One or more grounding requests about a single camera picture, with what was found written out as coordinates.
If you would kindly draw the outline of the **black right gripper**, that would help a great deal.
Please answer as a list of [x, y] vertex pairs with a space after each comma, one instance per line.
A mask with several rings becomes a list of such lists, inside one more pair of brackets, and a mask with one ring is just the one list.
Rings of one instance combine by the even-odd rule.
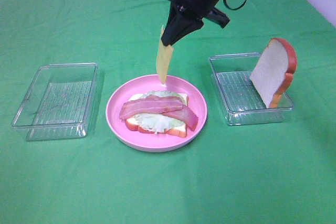
[[229, 18], [215, 8], [219, 0], [169, 0], [170, 10], [161, 41], [173, 45], [184, 36], [203, 27], [203, 18], [224, 28]]

